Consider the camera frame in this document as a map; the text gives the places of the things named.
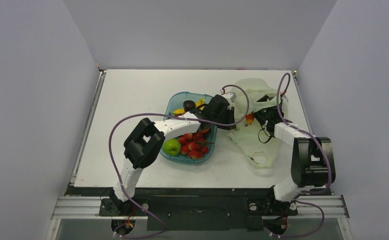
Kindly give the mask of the red orange fake fruit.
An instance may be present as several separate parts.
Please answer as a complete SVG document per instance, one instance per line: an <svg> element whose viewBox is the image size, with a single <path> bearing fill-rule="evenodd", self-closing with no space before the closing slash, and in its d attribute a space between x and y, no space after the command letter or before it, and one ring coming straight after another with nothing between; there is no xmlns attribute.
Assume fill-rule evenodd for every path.
<svg viewBox="0 0 389 240"><path fill-rule="evenodd" d="M248 114L245 116L245 122L249 125L251 125L255 120L255 115L253 113Z"/></svg>

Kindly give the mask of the light green plastic bag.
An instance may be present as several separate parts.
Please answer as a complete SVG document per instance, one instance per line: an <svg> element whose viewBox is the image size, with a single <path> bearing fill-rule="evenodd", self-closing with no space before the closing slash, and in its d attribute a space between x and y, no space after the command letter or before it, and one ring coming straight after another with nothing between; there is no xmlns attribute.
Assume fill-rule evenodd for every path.
<svg viewBox="0 0 389 240"><path fill-rule="evenodd" d="M276 138L268 140L270 134L262 131L264 124L256 119L248 120L244 114L254 114L275 107L277 90L260 78L245 78L235 84L247 95L237 87L230 89L236 95L233 103L234 119L242 122L227 135L253 164L262 168L271 167L277 157L280 141Z"/></svg>

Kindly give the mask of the dark red fake fruit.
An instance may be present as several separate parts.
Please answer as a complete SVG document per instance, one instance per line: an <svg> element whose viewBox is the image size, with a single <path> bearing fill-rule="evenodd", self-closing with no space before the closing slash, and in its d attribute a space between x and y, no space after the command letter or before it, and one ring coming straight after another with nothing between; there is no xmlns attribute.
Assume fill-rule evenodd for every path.
<svg viewBox="0 0 389 240"><path fill-rule="evenodd" d="M183 102L183 109L185 112L189 112L197 107L196 103L192 100L185 100Z"/></svg>

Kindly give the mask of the yellow fake fruit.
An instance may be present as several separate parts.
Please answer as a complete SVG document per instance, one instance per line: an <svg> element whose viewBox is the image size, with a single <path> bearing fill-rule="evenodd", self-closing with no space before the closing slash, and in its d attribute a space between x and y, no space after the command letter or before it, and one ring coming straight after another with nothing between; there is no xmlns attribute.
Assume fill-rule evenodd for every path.
<svg viewBox="0 0 389 240"><path fill-rule="evenodd" d="M193 100L185 100L182 104L182 108L174 110L172 114L174 116L180 116L196 108L203 109L205 104L206 104L206 100L204 98L201 98L197 102L194 102Z"/></svg>

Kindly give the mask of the red yellow fake lychee bunch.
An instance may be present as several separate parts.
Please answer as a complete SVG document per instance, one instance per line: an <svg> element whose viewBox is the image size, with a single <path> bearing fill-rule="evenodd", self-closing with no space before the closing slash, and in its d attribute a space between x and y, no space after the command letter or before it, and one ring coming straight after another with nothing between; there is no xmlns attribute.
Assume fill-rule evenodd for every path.
<svg viewBox="0 0 389 240"><path fill-rule="evenodd" d="M209 138L209 133L187 133L176 139L181 146L177 157L184 163L206 161L215 147L215 141Z"/></svg>

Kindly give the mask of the teal plastic tub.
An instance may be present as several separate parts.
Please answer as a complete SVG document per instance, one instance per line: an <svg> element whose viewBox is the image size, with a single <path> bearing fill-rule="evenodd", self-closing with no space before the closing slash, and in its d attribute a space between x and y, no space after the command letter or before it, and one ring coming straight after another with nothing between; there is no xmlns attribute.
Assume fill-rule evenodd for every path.
<svg viewBox="0 0 389 240"><path fill-rule="evenodd" d="M167 105L167 108L166 108L166 111L165 111L165 114L166 115L174 115L173 112L176 111L177 109L183 108L183 103L186 100L191 100L191 101L194 101L195 103L198 103L201 99L203 99L205 101L205 103L208 104L212 98L213 97L211 95L208 95L208 94L192 93L192 92L188 92L188 91L178 92L170 98L168 105ZM217 136L217 127L214 126L208 132L207 137L204 136L203 138L207 142L214 143L216 140L216 136ZM166 158L172 162L176 162L176 163L180 163L180 164L188 164L188 165L197 165L197 164L200 164L200 163L207 161L212 156L214 148L215 148L214 144L209 145L208 146L209 152L204 153L203 157L198 158L198 159L193 159L193 158L189 157L188 154L181 154L181 153L179 153L176 156L169 155L164 151L164 148L162 148L160 150L160 154L164 158Z"/></svg>

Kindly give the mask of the green fake apple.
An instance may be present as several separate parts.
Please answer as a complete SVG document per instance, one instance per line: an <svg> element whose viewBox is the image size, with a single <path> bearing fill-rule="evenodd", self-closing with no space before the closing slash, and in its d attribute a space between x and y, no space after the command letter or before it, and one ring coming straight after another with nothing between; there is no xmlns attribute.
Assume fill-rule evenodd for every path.
<svg viewBox="0 0 389 240"><path fill-rule="evenodd" d="M181 143L176 139L172 138L167 140L163 144L163 151L170 156L177 156L181 152Z"/></svg>

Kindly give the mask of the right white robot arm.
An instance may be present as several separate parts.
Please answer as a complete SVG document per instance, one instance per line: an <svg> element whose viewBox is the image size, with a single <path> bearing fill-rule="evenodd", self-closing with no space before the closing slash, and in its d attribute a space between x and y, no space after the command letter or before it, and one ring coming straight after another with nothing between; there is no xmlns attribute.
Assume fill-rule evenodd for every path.
<svg viewBox="0 0 389 240"><path fill-rule="evenodd" d="M332 141L286 119L282 106L279 100L278 105L253 114L270 140L278 139L292 150L290 175L273 186L273 195L264 200L265 209L272 214L300 195L326 192L336 180Z"/></svg>

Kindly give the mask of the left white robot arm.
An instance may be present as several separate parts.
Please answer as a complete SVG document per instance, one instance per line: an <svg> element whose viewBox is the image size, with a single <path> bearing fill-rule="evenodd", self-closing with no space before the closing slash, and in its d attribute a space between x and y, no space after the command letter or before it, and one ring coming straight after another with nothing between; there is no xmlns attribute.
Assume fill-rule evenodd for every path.
<svg viewBox="0 0 389 240"><path fill-rule="evenodd" d="M124 141L124 156L130 166L118 172L117 185L110 195L112 209L119 215L126 215L132 208L132 198L137 182L144 168L158 157L163 144L178 136L206 130L212 126L221 129L235 128L234 92L215 95L203 109L195 108L183 115L168 117L162 121L151 121L149 114L141 113L142 120Z"/></svg>

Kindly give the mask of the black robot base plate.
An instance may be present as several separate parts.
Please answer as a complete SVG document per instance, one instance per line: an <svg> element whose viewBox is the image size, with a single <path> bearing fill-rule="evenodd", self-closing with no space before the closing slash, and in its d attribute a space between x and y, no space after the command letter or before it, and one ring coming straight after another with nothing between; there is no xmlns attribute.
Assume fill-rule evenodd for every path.
<svg viewBox="0 0 389 240"><path fill-rule="evenodd" d="M296 216L292 200L281 202L270 188L145 188L135 190L133 201L119 203L112 187L69 186L68 196L99 197L97 215L111 217L111 226L128 232L136 219L145 217L147 230L260 231L263 226L287 227Z"/></svg>

